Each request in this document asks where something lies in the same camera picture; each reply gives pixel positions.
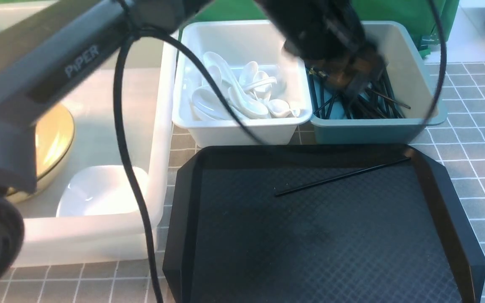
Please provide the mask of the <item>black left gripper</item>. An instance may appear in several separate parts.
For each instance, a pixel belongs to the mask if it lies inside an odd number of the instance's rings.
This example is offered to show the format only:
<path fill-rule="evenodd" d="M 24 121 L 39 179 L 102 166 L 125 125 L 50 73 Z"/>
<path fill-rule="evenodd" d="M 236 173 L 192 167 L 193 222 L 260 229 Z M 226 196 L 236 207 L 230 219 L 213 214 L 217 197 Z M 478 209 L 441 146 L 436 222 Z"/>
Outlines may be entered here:
<path fill-rule="evenodd" d="M 347 98 L 357 98 L 382 75 L 385 60 L 349 0 L 257 0 L 256 5 L 285 37 L 283 50 Z"/>

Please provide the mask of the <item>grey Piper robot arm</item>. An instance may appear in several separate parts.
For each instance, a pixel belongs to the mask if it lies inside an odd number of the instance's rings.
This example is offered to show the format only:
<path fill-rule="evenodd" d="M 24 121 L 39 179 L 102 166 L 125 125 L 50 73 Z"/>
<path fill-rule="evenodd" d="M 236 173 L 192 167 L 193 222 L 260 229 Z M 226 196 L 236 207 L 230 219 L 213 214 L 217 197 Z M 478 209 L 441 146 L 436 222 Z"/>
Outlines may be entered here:
<path fill-rule="evenodd" d="M 0 32 L 0 278 L 25 236 L 20 212 L 6 199 L 13 188 L 37 188 L 35 126 L 62 98 L 119 51 L 123 76 L 131 44 L 141 37 L 167 42 L 198 58 L 172 37 L 209 0 L 58 0 Z M 356 97 L 377 80 L 385 60 L 365 35 L 348 0 L 256 0 L 285 37 L 284 49 L 322 73 L 325 82 Z"/>

